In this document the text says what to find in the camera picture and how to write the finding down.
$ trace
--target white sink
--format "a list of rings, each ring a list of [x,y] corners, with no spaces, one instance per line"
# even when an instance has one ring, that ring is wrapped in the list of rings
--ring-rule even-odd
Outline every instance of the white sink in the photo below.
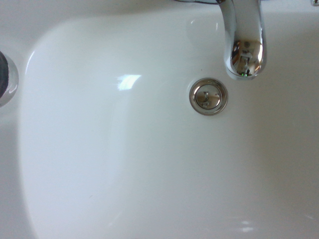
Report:
[[[319,7],[262,2],[268,60],[226,73],[218,6],[1,1],[0,239],[318,239]],[[228,104],[202,116],[192,85]]]

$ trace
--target chrome fixture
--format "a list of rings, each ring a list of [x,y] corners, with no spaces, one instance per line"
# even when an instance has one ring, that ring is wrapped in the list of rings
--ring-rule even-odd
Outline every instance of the chrome fixture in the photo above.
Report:
[[[313,6],[319,6],[319,0],[311,0]]]
[[[227,90],[223,84],[210,78],[197,81],[189,92],[191,106],[206,116],[221,112],[227,104],[227,99]]]
[[[5,56],[0,52],[0,98],[4,95],[9,84],[9,66]]]
[[[8,103],[18,87],[18,70],[14,62],[0,51],[0,107]]]
[[[223,14],[226,48],[224,61],[229,76],[251,80],[266,64],[266,41],[261,0],[176,0],[218,4]]]

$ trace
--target faucet spout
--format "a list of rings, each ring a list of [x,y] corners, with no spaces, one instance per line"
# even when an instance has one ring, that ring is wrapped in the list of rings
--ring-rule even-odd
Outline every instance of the faucet spout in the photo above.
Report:
[[[235,80],[254,79],[266,64],[266,40],[261,0],[177,0],[218,4],[225,25],[224,61]]]

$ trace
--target sink drain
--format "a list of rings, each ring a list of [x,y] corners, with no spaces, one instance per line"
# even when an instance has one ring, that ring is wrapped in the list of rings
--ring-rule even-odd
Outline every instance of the sink drain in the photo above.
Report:
[[[212,116],[221,112],[227,104],[228,94],[222,83],[204,78],[197,81],[189,93],[191,106],[198,113]]]

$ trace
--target drain stopper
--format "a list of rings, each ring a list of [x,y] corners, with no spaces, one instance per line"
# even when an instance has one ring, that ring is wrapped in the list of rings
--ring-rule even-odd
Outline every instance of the drain stopper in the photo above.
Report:
[[[211,116],[221,112],[227,104],[227,90],[219,81],[204,78],[197,81],[189,93],[189,101],[200,114]]]

